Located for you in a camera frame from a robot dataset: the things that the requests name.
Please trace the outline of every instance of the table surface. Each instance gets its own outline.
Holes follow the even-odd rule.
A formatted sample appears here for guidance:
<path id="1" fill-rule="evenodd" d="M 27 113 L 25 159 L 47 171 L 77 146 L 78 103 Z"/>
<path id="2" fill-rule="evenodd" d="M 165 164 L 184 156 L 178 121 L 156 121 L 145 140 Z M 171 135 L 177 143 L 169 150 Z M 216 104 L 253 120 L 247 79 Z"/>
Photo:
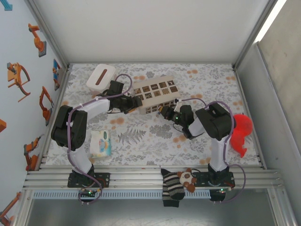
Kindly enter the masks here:
<path id="1" fill-rule="evenodd" d="M 183 99 L 200 97 L 206 103 L 220 100 L 230 106 L 234 114 L 243 113 L 244 106 L 232 66 L 229 64 L 111 64 L 116 74 L 126 73 L 134 82 L 165 75 L 174 76 Z M 62 105 L 78 106 L 93 98 L 86 82 L 97 64 L 74 64 L 69 71 L 67 88 Z M 129 79 L 120 77 L 128 88 Z M 187 101 L 193 111 L 204 107 L 201 101 Z M 91 131 L 108 129 L 111 133 L 112 156 L 106 160 L 93 160 L 94 165 L 200 165 L 208 164 L 211 156 L 211 139 L 203 134 L 193 140 L 173 128 L 171 121 L 157 113 L 140 115 L 136 110 L 124 115 L 102 113 L 87 124 L 87 154 Z M 243 158 L 232 148 L 228 161 L 241 165 L 259 165 L 252 137 L 245 140 L 247 152 Z M 65 148 L 51 141 L 47 165 L 69 165 Z"/>

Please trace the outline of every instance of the floral mat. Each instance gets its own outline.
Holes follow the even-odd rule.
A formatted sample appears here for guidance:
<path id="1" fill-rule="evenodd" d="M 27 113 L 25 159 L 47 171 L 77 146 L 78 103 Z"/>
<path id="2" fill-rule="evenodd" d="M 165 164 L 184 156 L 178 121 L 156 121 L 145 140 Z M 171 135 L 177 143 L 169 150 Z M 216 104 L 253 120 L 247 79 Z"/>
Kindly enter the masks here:
<path id="1" fill-rule="evenodd" d="M 206 103 L 221 100 L 227 103 L 234 114 L 243 113 L 243 102 L 231 65 L 224 64 L 111 64 L 116 74 L 126 73 L 134 82 L 160 77 L 174 76 L 174 83 L 183 99 L 202 98 Z M 78 106 L 93 98 L 86 82 L 97 64 L 74 64 L 64 93 L 62 105 Z M 127 89 L 129 79 L 120 77 Z M 201 101 L 188 101 L 193 111 L 204 107 Z M 193 140 L 173 128 L 171 121 L 157 113 L 140 115 L 136 110 L 124 115 L 102 113 L 87 124 L 84 143 L 89 153 L 91 131 L 108 129 L 111 133 L 111 158 L 93 160 L 94 165 L 198 165 L 210 162 L 211 139 L 203 134 Z M 230 163 L 259 165 L 252 137 L 246 138 L 247 152 L 243 158 L 229 149 Z M 69 165 L 66 149 L 51 141 L 47 165 Z"/>

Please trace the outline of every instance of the wooden grid box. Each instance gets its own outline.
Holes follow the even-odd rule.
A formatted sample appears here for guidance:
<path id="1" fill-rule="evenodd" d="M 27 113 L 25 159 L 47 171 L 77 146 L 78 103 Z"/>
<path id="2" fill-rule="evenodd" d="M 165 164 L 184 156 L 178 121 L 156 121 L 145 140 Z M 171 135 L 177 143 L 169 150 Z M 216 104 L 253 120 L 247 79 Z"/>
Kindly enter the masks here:
<path id="1" fill-rule="evenodd" d="M 163 76 L 133 84 L 136 97 L 142 100 L 140 114 L 156 112 L 159 106 L 173 106 L 174 99 L 180 98 L 173 76 Z"/>

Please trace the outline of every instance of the red plush toy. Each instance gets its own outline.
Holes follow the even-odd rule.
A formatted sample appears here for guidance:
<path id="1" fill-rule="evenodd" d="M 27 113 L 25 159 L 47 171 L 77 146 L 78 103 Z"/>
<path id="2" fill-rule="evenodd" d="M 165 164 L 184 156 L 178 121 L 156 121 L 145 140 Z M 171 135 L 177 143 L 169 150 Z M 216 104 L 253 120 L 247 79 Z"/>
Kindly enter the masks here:
<path id="1" fill-rule="evenodd" d="M 245 144 L 245 137 L 252 133 L 253 124 L 251 119 L 244 114 L 234 115 L 236 121 L 236 127 L 233 130 L 230 144 L 235 151 L 240 153 L 240 157 L 244 157 L 246 148 L 243 148 Z"/>

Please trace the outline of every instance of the baby wipes package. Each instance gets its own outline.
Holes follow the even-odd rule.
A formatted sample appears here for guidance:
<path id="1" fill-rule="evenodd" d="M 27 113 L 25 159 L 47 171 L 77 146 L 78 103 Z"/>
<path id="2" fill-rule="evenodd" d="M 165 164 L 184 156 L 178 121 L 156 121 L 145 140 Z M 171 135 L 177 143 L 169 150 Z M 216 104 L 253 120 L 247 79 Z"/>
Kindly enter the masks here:
<path id="1" fill-rule="evenodd" d="M 90 154 L 92 158 L 111 156 L 111 137 L 108 130 L 91 131 Z"/>

